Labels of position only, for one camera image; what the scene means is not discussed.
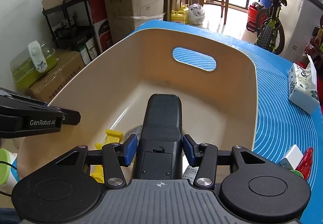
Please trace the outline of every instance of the round black pad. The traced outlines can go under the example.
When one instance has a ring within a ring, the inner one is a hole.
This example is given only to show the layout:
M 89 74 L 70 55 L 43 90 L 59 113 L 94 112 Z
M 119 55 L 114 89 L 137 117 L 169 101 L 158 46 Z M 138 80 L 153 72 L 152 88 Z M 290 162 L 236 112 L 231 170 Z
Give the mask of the round black pad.
M 287 189 L 287 185 L 277 177 L 259 176 L 250 180 L 249 188 L 258 195 L 274 197 L 283 194 Z
M 223 204 L 239 217 L 256 223 L 282 223 L 298 218 L 311 190 L 298 175 L 270 161 L 244 164 L 220 187 Z
M 36 223 L 68 222 L 92 209 L 99 184 L 72 166 L 41 168 L 17 183 L 12 203 L 19 217 Z

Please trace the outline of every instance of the beige plastic tub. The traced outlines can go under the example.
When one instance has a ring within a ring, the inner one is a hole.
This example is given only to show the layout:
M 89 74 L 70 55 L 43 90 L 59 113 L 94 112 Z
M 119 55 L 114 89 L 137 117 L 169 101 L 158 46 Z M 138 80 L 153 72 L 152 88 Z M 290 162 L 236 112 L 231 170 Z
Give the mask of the beige plastic tub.
M 213 71 L 178 62 L 174 48 L 212 56 Z M 59 133 L 27 137 L 18 154 L 24 177 L 77 145 L 95 149 L 105 129 L 126 133 L 143 123 L 149 97 L 176 94 L 182 101 L 183 130 L 197 143 L 219 149 L 253 149 L 257 124 L 257 80 L 253 62 L 225 44 L 178 31 L 146 29 L 120 41 L 91 62 L 51 105 L 77 110 L 81 122 Z M 187 161 L 183 162 L 184 170 Z M 128 180 L 131 168 L 125 168 Z M 218 169 L 218 181 L 228 174 Z

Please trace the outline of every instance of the green plastic container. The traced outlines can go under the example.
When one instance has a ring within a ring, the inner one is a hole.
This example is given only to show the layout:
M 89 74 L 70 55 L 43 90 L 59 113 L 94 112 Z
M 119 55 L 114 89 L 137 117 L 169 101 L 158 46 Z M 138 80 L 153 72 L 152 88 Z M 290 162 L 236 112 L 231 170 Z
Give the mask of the green plastic container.
M 47 69 L 44 73 L 37 72 L 33 61 L 30 58 L 28 48 L 18 54 L 11 62 L 10 69 L 14 83 L 20 89 L 27 89 L 33 85 L 40 77 L 51 70 L 56 64 L 55 50 L 47 47 L 43 42 L 39 42 L 43 55 L 47 62 Z

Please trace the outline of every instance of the blue table mat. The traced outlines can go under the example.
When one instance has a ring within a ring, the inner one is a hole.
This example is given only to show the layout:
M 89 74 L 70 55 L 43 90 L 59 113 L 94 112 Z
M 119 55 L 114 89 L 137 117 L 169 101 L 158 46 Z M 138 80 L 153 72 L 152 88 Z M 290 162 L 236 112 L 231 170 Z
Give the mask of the blue table mat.
M 323 183 L 323 174 L 319 169 L 322 167 L 323 117 L 319 107 L 310 116 L 289 102 L 287 70 L 292 63 L 248 42 L 193 26 L 153 20 L 136 31 L 149 28 L 187 32 L 216 40 L 242 51 L 253 61 L 258 80 L 258 121 L 254 152 L 277 163 L 293 144 L 297 144 L 303 153 L 309 146 L 314 148 L 313 165 L 308 179 L 312 195 L 301 222 L 322 223 L 323 199 L 320 185 Z M 174 57 L 204 69 L 214 69 L 215 62 L 211 57 L 188 52 L 186 49 L 177 49 Z

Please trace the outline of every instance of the yellow bottle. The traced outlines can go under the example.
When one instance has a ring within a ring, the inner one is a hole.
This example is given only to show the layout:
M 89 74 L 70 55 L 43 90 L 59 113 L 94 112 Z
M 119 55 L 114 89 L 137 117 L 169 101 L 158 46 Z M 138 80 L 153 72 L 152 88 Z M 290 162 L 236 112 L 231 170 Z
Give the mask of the yellow bottle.
M 189 12 L 189 9 L 188 9 L 188 5 L 183 5 L 180 7 L 179 11 L 184 11 L 185 12 L 185 24 L 188 23 L 188 12 Z
M 171 11 L 171 22 L 185 24 L 185 12 L 184 11 Z

